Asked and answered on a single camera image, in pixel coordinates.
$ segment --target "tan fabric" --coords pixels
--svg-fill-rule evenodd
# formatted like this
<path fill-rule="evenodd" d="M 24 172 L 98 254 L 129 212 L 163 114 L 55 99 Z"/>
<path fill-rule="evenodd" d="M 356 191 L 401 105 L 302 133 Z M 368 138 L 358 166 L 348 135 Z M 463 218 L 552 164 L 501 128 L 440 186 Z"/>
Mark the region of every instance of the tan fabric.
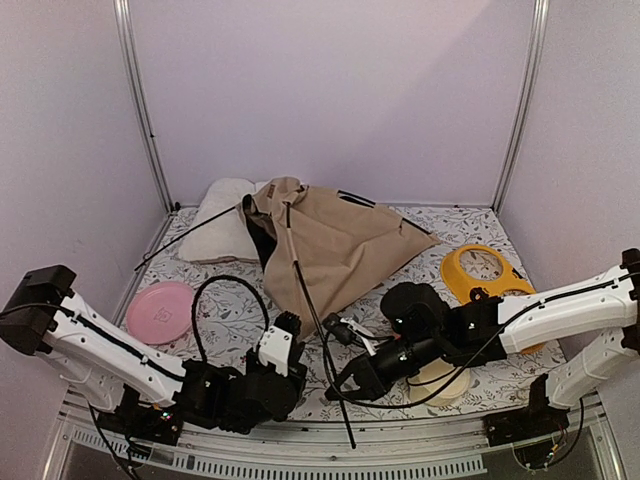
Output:
<path fill-rule="evenodd" d="M 293 267 L 296 256 L 322 321 L 440 243 L 388 207 L 356 205 L 342 195 L 285 177 L 272 180 L 243 201 L 247 223 L 253 222 L 276 241 L 266 266 L 268 252 L 262 248 L 265 292 L 281 310 L 300 315 L 302 338 L 313 333 L 315 325 Z M 286 203 L 291 205 L 290 239 Z M 260 253 L 260 241 L 252 237 Z"/>

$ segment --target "pillow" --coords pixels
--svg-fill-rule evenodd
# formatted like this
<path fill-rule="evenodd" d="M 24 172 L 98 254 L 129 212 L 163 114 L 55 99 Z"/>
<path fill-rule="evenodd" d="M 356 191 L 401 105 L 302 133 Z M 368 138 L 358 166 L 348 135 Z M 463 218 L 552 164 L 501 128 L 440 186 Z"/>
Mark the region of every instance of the pillow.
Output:
<path fill-rule="evenodd" d="M 242 197 L 253 195 L 266 183 L 253 184 L 242 178 L 223 178 L 213 182 L 191 226 L 239 204 Z M 187 235 L 178 249 L 178 258 L 194 263 L 257 262 L 258 252 L 238 211 L 232 210 Z"/>

